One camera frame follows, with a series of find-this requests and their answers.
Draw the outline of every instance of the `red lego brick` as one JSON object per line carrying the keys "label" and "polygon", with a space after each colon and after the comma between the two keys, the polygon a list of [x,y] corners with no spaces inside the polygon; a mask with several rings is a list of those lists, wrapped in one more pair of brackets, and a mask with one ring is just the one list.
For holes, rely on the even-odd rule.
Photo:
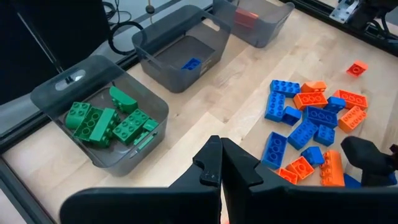
{"label": "red lego brick", "polygon": [[324,81],[306,82],[301,86],[301,92],[313,93],[316,91],[325,91],[327,87]]}
{"label": "red lego brick", "polygon": [[368,108],[368,99],[364,95],[359,95],[346,90],[337,90],[333,96],[342,98],[346,101],[346,108],[351,109],[358,106],[361,110]]}
{"label": "red lego brick", "polygon": [[362,61],[355,61],[352,66],[347,70],[347,73],[354,76],[359,77],[361,76],[366,70],[368,69],[368,65],[366,65]]}
{"label": "red lego brick", "polygon": [[259,16],[255,13],[251,13],[247,10],[237,8],[235,11],[234,21],[239,25],[252,29],[258,17]]}
{"label": "red lego brick", "polygon": [[308,177],[314,171],[313,167],[303,156],[300,156],[291,164],[287,165],[286,169],[297,174],[298,181]]}
{"label": "red lego brick", "polygon": [[280,168],[278,169],[277,174],[281,176],[283,179],[289,181],[290,183],[297,184],[298,177],[296,173],[293,173],[284,168]]}
{"label": "red lego brick", "polygon": [[354,106],[338,120],[338,126],[345,133],[350,133],[366,118],[366,115],[365,111]]}
{"label": "red lego brick", "polygon": [[328,104],[323,92],[297,93],[293,97],[293,102],[299,110],[304,110],[306,106],[323,108]]}
{"label": "red lego brick", "polygon": [[321,168],[321,184],[322,186],[344,187],[343,164],[338,151],[329,150],[323,154],[325,162]]}

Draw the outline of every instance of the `gray plastic bin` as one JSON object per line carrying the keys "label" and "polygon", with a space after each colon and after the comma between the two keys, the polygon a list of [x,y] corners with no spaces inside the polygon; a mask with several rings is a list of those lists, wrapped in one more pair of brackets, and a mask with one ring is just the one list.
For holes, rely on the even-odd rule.
{"label": "gray plastic bin", "polygon": [[[218,27],[203,23],[213,21]],[[196,6],[183,6],[132,37],[142,69],[173,93],[220,61],[231,29]]]}
{"label": "gray plastic bin", "polygon": [[[113,85],[134,98],[138,107],[159,125],[136,146],[133,143],[125,146],[112,138],[110,147],[100,148],[73,138],[73,131],[65,126],[65,117],[73,102],[88,102],[101,109],[116,109],[109,95],[109,88]],[[95,166],[116,176],[128,174],[165,136],[169,113],[167,103],[103,56],[89,57],[41,84],[33,90],[31,100],[81,148]],[[128,116],[116,111],[121,120]],[[152,137],[149,144],[141,147]]]}
{"label": "gray plastic bin", "polygon": [[213,14],[231,26],[232,34],[258,48],[278,35],[293,9],[291,2],[276,6],[266,0],[213,0]]}

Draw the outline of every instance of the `wooden surface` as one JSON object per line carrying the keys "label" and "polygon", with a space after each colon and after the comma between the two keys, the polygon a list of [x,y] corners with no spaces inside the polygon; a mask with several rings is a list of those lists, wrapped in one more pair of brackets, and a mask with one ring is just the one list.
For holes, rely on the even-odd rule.
{"label": "wooden surface", "polygon": [[[345,70],[358,59],[369,70],[353,78]],[[128,72],[134,78],[168,103],[170,113],[163,142],[127,176],[113,177],[96,168],[54,123],[16,145],[4,158],[58,220],[62,202],[81,189],[170,185],[212,134],[230,138],[260,158],[271,131],[288,136],[293,130],[264,119],[273,79],[324,80],[326,96],[337,89],[366,95],[368,118],[352,135],[387,150],[398,143],[397,71],[396,57],[295,10],[276,40],[264,49],[255,49],[232,35],[221,61],[183,93],[167,91],[144,74],[140,65],[131,68]],[[286,105],[293,106],[292,100]],[[336,143],[330,149],[341,150],[345,136],[336,128]],[[312,141],[308,145],[319,146]],[[288,145],[283,166],[301,152]],[[346,166],[345,156],[343,165],[360,178],[359,170]],[[319,169],[300,184],[319,185]],[[222,219],[226,220],[224,206]]]}

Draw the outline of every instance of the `blue brick in bin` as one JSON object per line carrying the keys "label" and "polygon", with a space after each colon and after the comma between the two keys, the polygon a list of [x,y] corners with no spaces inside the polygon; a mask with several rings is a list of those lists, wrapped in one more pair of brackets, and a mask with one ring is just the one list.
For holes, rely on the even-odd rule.
{"label": "blue brick in bin", "polygon": [[291,106],[286,106],[282,115],[282,122],[293,126],[301,119],[301,111]]}
{"label": "blue brick in bin", "polygon": [[278,133],[271,132],[268,136],[261,163],[271,169],[278,169],[282,165],[286,150],[287,138]]}
{"label": "blue brick in bin", "polygon": [[328,104],[323,109],[333,113],[339,113],[345,106],[346,101],[344,99],[331,96],[328,99]]}
{"label": "blue brick in bin", "polygon": [[321,149],[318,146],[310,146],[301,153],[312,167],[318,167],[325,163]]}
{"label": "blue brick in bin", "polygon": [[271,91],[281,93],[288,98],[293,98],[297,93],[300,93],[300,84],[295,82],[286,82],[280,80],[273,80],[269,85]]}
{"label": "blue brick in bin", "polygon": [[348,174],[344,174],[344,185],[351,189],[361,188],[361,183]]}
{"label": "blue brick in bin", "polygon": [[282,121],[285,106],[285,95],[272,91],[268,96],[265,119],[271,121]]}
{"label": "blue brick in bin", "polygon": [[330,146],[335,142],[335,134],[335,130],[321,124],[319,125],[318,131],[315,133],[313,140],[324,146]]}
{"label": "blue brick in bin", "polygon": [[191,58],[181,69],[188,69],[189,71],[194,70],[197,66],[200,66],[201,62],[197,58]]}
{"label": "blue brick in bin", "polygon": [[314,106],[307,106],[304,109],[303,119],[309,119],[316,125],[322,124],[329,128],[337,127],[337,114]]}
{"label": "blue brick in bin", "polygon": [[310,120],[305,119],[297,126],[297,128],[290,134],[287,141],[297,150],[303,148],[306,143],[311,140],[312,136],[318,131],[318,126],[313,124]]}

